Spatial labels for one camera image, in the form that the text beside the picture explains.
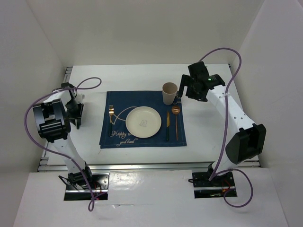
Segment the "cream round plate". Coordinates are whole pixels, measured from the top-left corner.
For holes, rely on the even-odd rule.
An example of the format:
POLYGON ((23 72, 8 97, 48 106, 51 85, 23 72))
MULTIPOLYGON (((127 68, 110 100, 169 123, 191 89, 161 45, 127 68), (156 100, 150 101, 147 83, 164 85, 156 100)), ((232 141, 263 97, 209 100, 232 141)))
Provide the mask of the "cream round plate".
POLYGON ((145 139, 154 136, 160 130, 161 122, 160 114, 155 109, 140 106, 130 111, 125 125, 133 136, 145 139))

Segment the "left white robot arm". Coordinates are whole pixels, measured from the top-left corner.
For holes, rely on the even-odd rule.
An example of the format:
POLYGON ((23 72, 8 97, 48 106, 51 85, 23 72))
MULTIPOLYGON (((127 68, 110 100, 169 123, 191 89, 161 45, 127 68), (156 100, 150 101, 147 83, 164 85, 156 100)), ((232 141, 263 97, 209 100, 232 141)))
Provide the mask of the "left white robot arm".
POLYGON ((80 128, 83 107, 82 98, 77 98, 75 86, 62 83, 49 98, 33 106, 33 113, 39 136, 63 155, 68 168, 67 183, 88 189, 93 185, 94 177, 70 137, 71 124, 80 128))

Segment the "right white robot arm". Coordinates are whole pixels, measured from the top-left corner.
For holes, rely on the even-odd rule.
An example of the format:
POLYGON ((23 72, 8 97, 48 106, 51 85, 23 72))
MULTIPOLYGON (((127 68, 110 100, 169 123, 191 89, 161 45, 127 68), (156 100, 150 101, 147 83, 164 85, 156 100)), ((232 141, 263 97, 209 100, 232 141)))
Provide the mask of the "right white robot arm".
POLYGON ((210 75, 202 61, 189 65, 188 70, 189 75, 181 77, 178 96, 210 102, 225 119, 222 150, 206 174, 209 184, 218 185, 223 175, 262 153, 267 130, 244 113, 224 80, 218 74, 210 75))

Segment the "dark blue cloth placemat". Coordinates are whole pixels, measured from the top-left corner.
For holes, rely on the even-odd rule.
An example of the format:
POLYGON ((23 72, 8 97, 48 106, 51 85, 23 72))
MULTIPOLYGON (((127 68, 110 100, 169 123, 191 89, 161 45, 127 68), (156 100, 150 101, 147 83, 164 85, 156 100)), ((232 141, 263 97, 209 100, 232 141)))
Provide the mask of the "dark blue cloth placemat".
POLYGON ((172 106, 165 105, 161 91, 108 91, 104 110, 103 126, 100 136, 101 148, 136 147, 183 147, 187 145, 183 115, 178 114, 178 140, 176 140, 175 116, 172 106), (109 137, 109 106, 114 106, 112 133, 109 137), (138 138, 126 128, 125 120, 131 110, 140 106, 155 109, 161 117, 160 130, 152 137, 138 138), (166 141, 166 112, 170 112, 169 141, 166 141))

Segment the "copper spoon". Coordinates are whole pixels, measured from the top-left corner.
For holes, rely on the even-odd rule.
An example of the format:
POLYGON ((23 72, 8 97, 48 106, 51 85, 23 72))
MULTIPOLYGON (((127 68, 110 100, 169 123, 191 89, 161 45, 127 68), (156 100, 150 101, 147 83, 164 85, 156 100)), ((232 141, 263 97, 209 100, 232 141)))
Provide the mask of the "copper spoon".
POLYGON ((178 114, 180 113, 180 107, 174 105, 172 107, 172 113, 175 115, 176 140, 178 140, 178 114))

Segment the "gold knife green handle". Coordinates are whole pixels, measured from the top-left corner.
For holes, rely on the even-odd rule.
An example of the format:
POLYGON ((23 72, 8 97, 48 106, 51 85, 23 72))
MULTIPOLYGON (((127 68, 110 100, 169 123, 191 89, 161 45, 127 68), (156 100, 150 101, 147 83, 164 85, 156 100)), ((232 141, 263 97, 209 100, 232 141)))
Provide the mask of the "gold knife green handle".
POLYGON ((170 113, 166 112, 166 141, 169 141, 170 113))

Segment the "beige paper cup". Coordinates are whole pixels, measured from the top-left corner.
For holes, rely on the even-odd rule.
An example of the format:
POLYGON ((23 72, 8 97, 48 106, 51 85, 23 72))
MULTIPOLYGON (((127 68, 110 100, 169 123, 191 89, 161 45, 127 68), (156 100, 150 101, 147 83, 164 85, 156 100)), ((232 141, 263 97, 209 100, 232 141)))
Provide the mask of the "beige paper cup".
POLYGON ((174 102, 177 91, 177 85, 172 82, 167 82, 162 86, 162 97, 165 105, 171 105, 174 102))

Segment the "gold fork green handle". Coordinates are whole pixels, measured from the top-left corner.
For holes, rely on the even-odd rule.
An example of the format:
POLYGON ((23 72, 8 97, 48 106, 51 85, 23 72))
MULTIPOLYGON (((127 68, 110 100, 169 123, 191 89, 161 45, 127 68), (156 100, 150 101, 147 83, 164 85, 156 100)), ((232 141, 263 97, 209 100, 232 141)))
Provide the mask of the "gold fork green handle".
POLYGON ((110 105, 109 106, 109 128, 108 128, 108 135, 109 137, 111 136, 112 133, 112 116, 114 114, 114 106, 110 105))

